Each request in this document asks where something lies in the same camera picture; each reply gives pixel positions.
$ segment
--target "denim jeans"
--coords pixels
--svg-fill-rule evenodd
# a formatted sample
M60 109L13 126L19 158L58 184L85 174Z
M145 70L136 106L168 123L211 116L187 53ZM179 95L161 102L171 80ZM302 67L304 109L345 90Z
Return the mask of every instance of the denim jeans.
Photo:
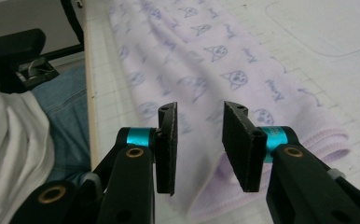
M46 182L68 180L81 185L90 171L85 66L74 67L34 88L46 113L54 142L55 163Z

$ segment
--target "black chair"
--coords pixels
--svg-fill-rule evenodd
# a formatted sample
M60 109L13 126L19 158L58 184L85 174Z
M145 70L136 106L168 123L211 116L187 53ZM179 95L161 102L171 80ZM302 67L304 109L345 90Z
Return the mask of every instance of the black chair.
M0 36L0 91L22 93L59 75L48 61L84 50L84 35L71 0L61 0L79 44L41 55L46 36L40 29Z

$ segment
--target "cyan metal part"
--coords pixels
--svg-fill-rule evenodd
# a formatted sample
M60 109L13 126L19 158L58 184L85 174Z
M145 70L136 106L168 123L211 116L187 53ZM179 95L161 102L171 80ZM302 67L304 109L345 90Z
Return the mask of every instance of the cyan metal part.
M127 144L148 147L150 143L151 128L130 128Z
M287 134L284 129L280 126L269 126L269 127L260 127L264 133L267 134L267 156L265 157L264 162L272 163L273 157L271 153L278 147L280 144L287 144Z

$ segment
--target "crumpled cloth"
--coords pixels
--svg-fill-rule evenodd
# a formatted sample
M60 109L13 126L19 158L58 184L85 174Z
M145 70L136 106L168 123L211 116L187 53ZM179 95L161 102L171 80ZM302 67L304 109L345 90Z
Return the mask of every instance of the crumpled cloth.
M249 108L256 126L290 126L323 161L348 153L347 133L215 0L113 0L115 45L145 126L178 103L175 194L170 204L193 221L219 216L265 194L245 194L221 143L224 101Z

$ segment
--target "white table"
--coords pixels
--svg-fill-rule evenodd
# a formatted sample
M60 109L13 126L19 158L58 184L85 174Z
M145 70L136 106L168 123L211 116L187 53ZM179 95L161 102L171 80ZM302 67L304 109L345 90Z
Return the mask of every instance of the white table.
M329 108L350 134L351 154L331 164L360 188L360 1L220 0L244 27ZM85 1L84 32L92 163L123 126L139 126L118 62L107 0ZM157 223L186 223L157 195ZM271 223L264 199L208 223Z

